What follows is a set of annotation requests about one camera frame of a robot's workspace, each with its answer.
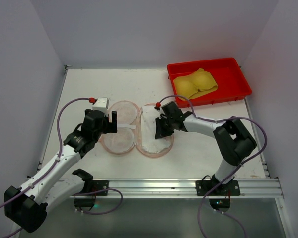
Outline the floral mesh laundry bag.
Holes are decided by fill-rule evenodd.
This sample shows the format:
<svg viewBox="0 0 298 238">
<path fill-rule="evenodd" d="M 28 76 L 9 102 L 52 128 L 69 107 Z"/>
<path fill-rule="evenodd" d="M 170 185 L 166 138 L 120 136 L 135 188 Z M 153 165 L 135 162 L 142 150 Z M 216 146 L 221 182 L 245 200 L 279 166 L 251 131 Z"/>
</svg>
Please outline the floral mesh laundry bag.
<svg viewBox="0 0 298 238">
<path fill-rule="evenodd" d="M 142 149 L 140 126 L 142 107 L 138 107 L 131 101 L 124 100 L 114 103 L 109 111 L 117 112 L 118 132 L 101 136 L 101 144 L 107 152 L 123 155 L 137 148 L 140 153 L 147 157 L 158 158 L 166 155 L 171 150 L 174 142 L 173 136 L 166 137 L 166 139 L 171 140 L 171 146 L 161 153 L 148 153 Z"/>
</svg>

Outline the white bra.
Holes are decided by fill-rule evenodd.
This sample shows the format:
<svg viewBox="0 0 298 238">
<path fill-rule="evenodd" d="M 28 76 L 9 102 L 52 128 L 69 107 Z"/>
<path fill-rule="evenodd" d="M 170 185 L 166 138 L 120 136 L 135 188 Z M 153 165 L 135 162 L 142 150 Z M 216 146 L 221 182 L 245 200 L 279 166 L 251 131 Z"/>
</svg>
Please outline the white bra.
<svg viewBox="0 0 298 238">
<path fill-rule="evenodd" d="M 156 121 L 159 112 L 154 108 L 153 104 L 142 106 L 140 117 L 141 126 L 141 145 L 145 152 L 158 154 L 163 150 L 170 148 L 171 140 L 162 138 L 155 139 Z"/>
</svg>

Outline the yellow bra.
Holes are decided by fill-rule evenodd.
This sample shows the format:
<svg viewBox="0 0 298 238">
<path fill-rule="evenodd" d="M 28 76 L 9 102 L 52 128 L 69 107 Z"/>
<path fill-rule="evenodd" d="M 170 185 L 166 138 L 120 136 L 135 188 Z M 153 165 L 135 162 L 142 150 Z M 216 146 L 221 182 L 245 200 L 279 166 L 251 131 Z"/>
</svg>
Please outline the yellow bra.
<svg viewBox="0 0 298 238">
<path fill-rule="evenodd" d="M 173 83 L 175 94 L 189 100 L 202 97 L 218 89 L 213 76 L 201 68 L 189 75 L 175 78 Z"/>
</svg>

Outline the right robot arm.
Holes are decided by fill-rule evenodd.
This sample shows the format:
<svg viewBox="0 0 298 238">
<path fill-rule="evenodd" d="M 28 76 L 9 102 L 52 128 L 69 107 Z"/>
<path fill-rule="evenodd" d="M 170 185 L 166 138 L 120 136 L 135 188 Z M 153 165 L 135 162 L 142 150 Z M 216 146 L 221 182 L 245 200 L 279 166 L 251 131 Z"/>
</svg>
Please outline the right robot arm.
<svg viewBox="0 0 298 238">
<path fill-rule="evenodd" d="M 257 147 L 257 143 L 240 119 L 234 117 L 223 122 L 215 119 L 202 119 L 193 111 L 182 112 L 175 102 L 165 105 L 156 103 L 154 107 L 160 115 L 155 119 L 155 139 L 171 136 L 176 130 L 194 132 L 215 139 L 222 161 L 211 176 L 210 183 L 203 185 L 208 189 L 218 185 L 226 186 L 233 180 L 237 166 Z"/>
</svg>

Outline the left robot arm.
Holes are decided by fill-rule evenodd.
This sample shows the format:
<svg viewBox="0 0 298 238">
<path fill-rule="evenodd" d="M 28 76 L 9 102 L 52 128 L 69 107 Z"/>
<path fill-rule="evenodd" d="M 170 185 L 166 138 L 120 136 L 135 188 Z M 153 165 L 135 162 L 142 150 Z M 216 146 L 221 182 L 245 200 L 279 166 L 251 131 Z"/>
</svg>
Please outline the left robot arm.
<svg viewBox="0 0 298 238">
<path fill-rule="evenodd" d="M 59 179 L 79 162 L 101 135 L 117 133 L 117 112 L 109 116 L 105 110 L 85 110 L 83 123 L 61 142 L 61 149 L 36 175 L 4 193 L 4 213 L 28 233 L 36 231 L 48 212 L 72 195 L 95 195 L 93 176 L 77 169 L 63 182 Z"/>
</svg>

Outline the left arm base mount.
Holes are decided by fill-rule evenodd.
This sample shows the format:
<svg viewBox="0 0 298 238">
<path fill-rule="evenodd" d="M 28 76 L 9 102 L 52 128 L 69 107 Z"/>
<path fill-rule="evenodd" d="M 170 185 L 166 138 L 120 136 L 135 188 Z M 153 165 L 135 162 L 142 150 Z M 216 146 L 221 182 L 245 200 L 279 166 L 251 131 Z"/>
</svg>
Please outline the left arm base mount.
<svg viewBox="0 0 298 238">
<path fill-rule="evenodd" d="M 91 193 L 96 191 L 101 191 L 109 188 L 108 180 L 90 180 L 84 183 L 84 187 L 81 192 L 77 193 L 77 195 L 82 195 L 85 193 Z"/>
</svg>

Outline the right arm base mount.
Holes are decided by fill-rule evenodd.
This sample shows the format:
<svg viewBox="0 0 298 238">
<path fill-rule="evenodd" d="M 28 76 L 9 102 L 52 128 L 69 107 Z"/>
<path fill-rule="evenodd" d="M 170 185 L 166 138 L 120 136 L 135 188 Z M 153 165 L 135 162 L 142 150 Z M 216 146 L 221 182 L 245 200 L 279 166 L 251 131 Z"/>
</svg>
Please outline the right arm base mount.
<svg viewBox="0 0 298 238">
<path fill-rule="evenodd" d="M 200 180 L 195 181 L 195 189 L 197 196 L 204 196 L 209 190 L 218 184 L 218 181 L 214 176 L 206 175 Z M 226 184 L 219 185 L 214 189 L 210 196 L 240 196 L 240 188 L 237 180 L 231 179 Z"/>
</svg>

